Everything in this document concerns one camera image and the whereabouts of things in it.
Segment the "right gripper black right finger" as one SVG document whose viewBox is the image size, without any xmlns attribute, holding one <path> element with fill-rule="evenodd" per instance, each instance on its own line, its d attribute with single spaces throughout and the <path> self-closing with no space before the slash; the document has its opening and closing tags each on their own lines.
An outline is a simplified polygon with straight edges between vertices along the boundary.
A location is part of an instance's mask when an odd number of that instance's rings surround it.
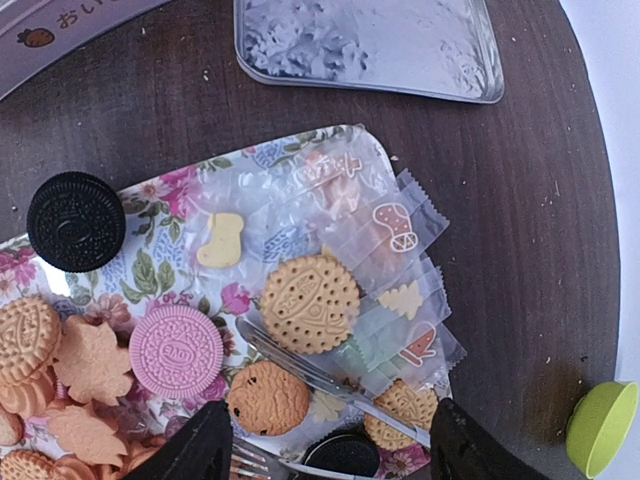
<svg viewBox="0 0 640 480">
<path fill-rule="evenodd" d="M 431 477 L 439 480 L 543 480 L 462 407 L 442 399 L 430 429 Z"/>
</svg>

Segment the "silver serving tongs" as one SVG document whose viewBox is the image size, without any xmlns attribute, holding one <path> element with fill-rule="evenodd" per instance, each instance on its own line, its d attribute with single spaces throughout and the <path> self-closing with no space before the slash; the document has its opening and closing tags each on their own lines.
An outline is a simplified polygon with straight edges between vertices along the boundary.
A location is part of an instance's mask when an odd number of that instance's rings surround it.
<svg viewBox="0 0 640 480">
<path fill-rule="evenodd" d="M 398 414 L 392 413 L 384 407 L 375 406 L 371 399 L 357 392 L 354 388 L 342 385 L 333 375 L 313 365 L 300 355 L 280 347 L 267 333 L 250 321 L 238 318 L 235 325 L 236 330 L 246 343 L 253 346 L 266 359 L 277 364 L 308 386 L 339 398 L 424 447 L 431 446 L 431 436 L 428 431 L 414 426 L 408 420 L 402 419 Z"/>
</svg>

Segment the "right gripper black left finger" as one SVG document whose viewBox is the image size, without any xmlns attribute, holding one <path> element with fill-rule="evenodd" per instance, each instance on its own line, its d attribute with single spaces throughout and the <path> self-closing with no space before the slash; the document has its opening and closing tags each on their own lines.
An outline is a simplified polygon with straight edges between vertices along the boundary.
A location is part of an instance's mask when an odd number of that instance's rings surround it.
<svg viewBox="0 0 640 480">
<path fill-rule="evenodd" d="M 224 400 L 208 402 L 157 453 L 125 479 L 227 480 L 232 442 L 227 403 Z"/>
</svg>

